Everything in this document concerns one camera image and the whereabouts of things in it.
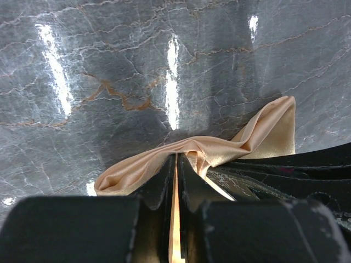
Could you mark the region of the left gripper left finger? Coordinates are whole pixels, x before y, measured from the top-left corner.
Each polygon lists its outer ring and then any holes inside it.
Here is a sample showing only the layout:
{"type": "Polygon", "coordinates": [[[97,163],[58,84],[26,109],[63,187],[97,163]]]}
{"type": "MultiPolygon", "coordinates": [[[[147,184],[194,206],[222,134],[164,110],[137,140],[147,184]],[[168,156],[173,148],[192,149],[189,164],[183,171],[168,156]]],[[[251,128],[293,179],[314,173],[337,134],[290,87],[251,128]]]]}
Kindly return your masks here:
{"type": "Polygon", "coordinates": [[[131,262],[168,262],[175,155],[132,195],[140,200],[131,262]]]}

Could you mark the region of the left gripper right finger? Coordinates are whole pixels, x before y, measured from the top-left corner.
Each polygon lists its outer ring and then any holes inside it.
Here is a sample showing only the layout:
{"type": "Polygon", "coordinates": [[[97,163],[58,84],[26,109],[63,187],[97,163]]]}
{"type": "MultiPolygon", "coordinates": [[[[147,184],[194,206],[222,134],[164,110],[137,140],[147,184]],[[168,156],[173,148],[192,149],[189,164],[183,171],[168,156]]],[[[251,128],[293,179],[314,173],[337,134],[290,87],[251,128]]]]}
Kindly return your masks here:
{"type": "Polygon", "coordinates": [[[180,245],[186,262],[234,262],[234,202],[218,193],[184,154],[177,163],[180,245]]]}

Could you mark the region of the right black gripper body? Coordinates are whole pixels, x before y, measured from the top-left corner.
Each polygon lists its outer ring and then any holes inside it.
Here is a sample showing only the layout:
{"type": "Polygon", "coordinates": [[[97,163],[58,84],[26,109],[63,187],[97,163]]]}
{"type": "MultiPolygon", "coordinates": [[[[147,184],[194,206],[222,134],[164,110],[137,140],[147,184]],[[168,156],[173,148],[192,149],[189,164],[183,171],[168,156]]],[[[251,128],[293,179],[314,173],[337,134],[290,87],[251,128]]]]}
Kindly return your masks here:
{"type": "Polygon", "coordinates": [[[238,201],[313,199],[350,227],[350,144],[289,156],[238,159],[207,176],[238,201]]]}

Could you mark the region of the peach cloth napkin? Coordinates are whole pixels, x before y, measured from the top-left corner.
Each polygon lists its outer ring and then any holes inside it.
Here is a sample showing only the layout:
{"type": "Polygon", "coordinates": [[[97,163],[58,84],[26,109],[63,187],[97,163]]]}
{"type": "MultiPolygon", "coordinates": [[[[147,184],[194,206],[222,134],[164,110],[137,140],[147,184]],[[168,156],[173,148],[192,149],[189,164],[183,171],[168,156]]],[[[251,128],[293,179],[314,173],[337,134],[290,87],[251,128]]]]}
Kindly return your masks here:
{"type": "Polygon", "coordinates": [[[117,211],[127,211],[108,231],[106,239],[108,243],[117,241],[121,245],[117,254],[118,260],[131,262],[132,258],[140,208],[139,198],[132,193],[161,169],[167,157],[176,157],[168,262],[186,262],[180,245],[177,170],[180,155],[184,154],[194,171],[218,193],[234,202],[236,207],[235,198],[207,177],[208,169],[239,158],[259,159],[294,154],[295,109],[295,99],[283,96],[266,104],[231,140],[193,136],[129,157],[104,171],[94,184],[96,194],[110,196],[117,202],[117,211]]]}

